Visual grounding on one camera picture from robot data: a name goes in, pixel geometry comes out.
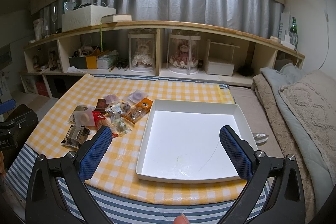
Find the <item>wooden shelf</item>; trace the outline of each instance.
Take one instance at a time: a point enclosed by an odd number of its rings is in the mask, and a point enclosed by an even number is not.
[[[130,70],[125,71],[124,69],[118,70],[114,68],[112,71],[104,69],[80,69],[83,72],[76,71],[67,73],[70,67],[69,57],[73,55],[75,49],[81,46],[80,35],[86,33],[100,32],[100,25],[90,26],[85,28],[80,28],[64,33],[54,34],[48,38],[41,39],[33,44],[29,44],[24,47],[24,56],[26,60],[27,70],[33,71],[33,59],[34,56],[38,54],[39,46],[41,47],[46,56],[46,49],[50,47],[48,42],[54,41],[52,44],[57,45],[58,55],[61,65],[61,70],[46,70],[43,72],[32,72],[22,71],[20,74],[23,75],[42,75],[44,83],[46,85],[49,96],[52,98],[51,91],[49,89],[47,76],[48,75],[72,75],[81,76],[86,73],[91,75],[129,75],[129,76],[161,76],[173,79],[190,79],[199,81],[208,81],[213,83],[225,83],[228,85],[238,85],[251,87],[252,77],[244,77],[238,73],[234,73],[232,76],[223,75],[208,75],[204,70],[199,71],[194,75],[179,75],[169,71],[166,68],[165,62],[167,61],[167,56],[164,54],[165,45],[165,29],[178,29],[178,30],[189,30],[199,32],[202,39],[213,39],[214,44],[223,44],[223,40],[229,44],[231,47],[237,48],[236,59],[233,60],[235,68],[243,65],[246,61],[249,48],[251,48],[250,54],[253,55],[251,61],[251,67],[254,73],[257,75],[260,68],[269,67],[274,68],[274,64],[277,60],[278,51],[285,52],[290,56],[291,59],[297,60],[297,52],[287,48],[279,43],[273,42],[269,39],[258,37],[253,34],[240,32],[232,29],[227,29],[218,26],[190,23],[190,22],[178,22],[178,21],[127,21],[118,23],[109,23],[102,25],[102,31],[110,30],[122,30],[122,29],[144,29],[151,28],[156,31],[155,45],[156,45],[156,66],[155,70],[151,72],[141,73],[133,72]],[[205,43],[200,43],[199,51],[204,53],[206,50],[204,47]],[[305,56],[299,53],[299,67],[302,67]]]
[[[53,70],[53,71],[45,71],[42,73],[38,72],[27,72],[27,71],[21,71],[21,75],[85,75],[86,73],[91,75],[133,75],[133,76],[155,76],[155,71],[150,72],[134,72],[127,69],[118,69],[114,68],[112,71],[109,71],[108,69],[80,69],[84,72],[61,72],[60,70]]]
[[[296,51],[287,48],[280,43],[271,41],[270,39],[266,39],[263,37],[259,37],[254,34],[241,32],[237,30],[232,30],[224,27],[218,27],[213,25],[199,24],[199,23],[191,23],[191,22],[179,22],[179,21],[127,21],[127,22],[117,22],[117,23],[109,23],[102,25],[102,31],[111,31],[111,30],[122,30],[122,29],[143,29],[143,28],[160,28],[160,29],[180,29],[180,30],[190,30],[197,32],[206,32],[206,33],[214,33],[219,35],[226,35],[229,37],[236,37],[243,40],[255,42],[258,44],[262,44],[283,52],[286,52],[290,55],[297,56]],[[76,30],[67,31],[64,33],[52,34],[50,37],[43,38],[38,40],[33,44],[29,44],[24,47],[24,50],[30,49],[44,43],[54,41],[57,39],[62,39],[66,37],[71,37],[75,35],[81,35],[85,33],[93,33],[99,32],[100,25],[84,27]],[[299,59],[304,59],[305,56],[299,53]]]
[[[239,85],[247,87],[251,87],[252,85],[252,77],[244,77],[237,72],[235,72],[232,76],[224,76],[224,75],[208,75],[204,70],[200,70],[198,73],[193,75],[180,75],[168,70],[166,68],[166,64],[162,65],[159,76],[167,78],[176,78],[176,79],[210,81],[214,83],[224,83],[228,85]]]

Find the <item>snack package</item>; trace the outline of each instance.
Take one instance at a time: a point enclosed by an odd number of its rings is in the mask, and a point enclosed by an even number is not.
[[[75,118],[76,127],[94,127],[95,120],[93,118],[92,110],[89,108],[85,111],[74,111],[73,117]]]
[[[98,111],[102,114],[106,114],[105,108],[107,108],[109,105],[106,103],[105,99],[99,99],[97,102],[97,106],[94,109],[94,111]]]
[[[120,137],[124,136],[128,132],[131,132],[132,130],[127,126],[126,121],[123,117],[116,119],[114,121],[114,125],[118,130],[118,134]]]
[[[76,106],[76,108],[75,108],[74,111],[85,111],[85,110],[88,110],[88,109],[89,109],[88,106],[78,105],[78,106]],[[70,116],[69,119],[68,119],[68,123],[70,123],[70,124],[75,124],[75,117],[74,117],[74,114],[71,114],[71,116]]]
[[[152,104],[153,101],[148,98],[144,98],[141,102],[132,107],[126,114],[122,114],[122,116],[131,123],[135,124],[150,111]]]
[[[120,99],[115,94],[109,94],[103,97],[108,105],[119,102]]]
[[[70,129],[61,141],[62,145],[80,148],[82,144],[87,140],[87,136],[90,134],[90,130],[85,127],[70,126]]]
[[[130,95],[126,96],[123,98],[123,100],[125,102],[127,101],[132,101],[134,104],[137,104],[139,102],[141,102],[144,98],[148,97],[148,93],[141,91],[141,90],[136,90],[133,93],[131,93]]]
[[[105,111],[110,115],[111,122],[121,117],[121,114],[125,114],[131,109],[129,102],[117,102],[107,107]]]
[[[119,136],[116,127],[108,119],[106,119],[106,117],[103,114],[101,114],[98,111],[93,111],[92,114],[97,129],[101,128],[102,126],[107,126],[112,131],[112,138]]]

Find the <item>green glass bottle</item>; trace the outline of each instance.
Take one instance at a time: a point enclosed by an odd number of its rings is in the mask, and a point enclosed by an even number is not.
[[[288,31],[288,35],[291,37],[291,41],[290,43],[292,45],[294,45],[295,47],[297,47],[297,42],[299,40],[299,37],[297,35],[297,24],[296,24],[296,18],[293,17],[292,18],[293,22],[292,22],[292,26]]]

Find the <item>teddy bear doll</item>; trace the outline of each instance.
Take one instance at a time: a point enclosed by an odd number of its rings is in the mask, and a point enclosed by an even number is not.
[[[132,67],[147,68],[153,65],[153,58],[149,47],[150,43],[152,43],[151,40],[138,40],[137,49],[132,59]]]
[[[189,55],[189,47],[188,42],[184,42],[183,40],[178,40],[177,52],[175,55],[171,56],[169,62],[176,68],[188,68],[188,55]],[[190,65],[194,67],[195,56],[192,54]]]

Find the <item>human thumb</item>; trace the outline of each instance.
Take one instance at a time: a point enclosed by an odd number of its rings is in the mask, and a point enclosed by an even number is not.
[[[190,224],[190,222],[184,214],[181,214],[174,219],[173,224]]]

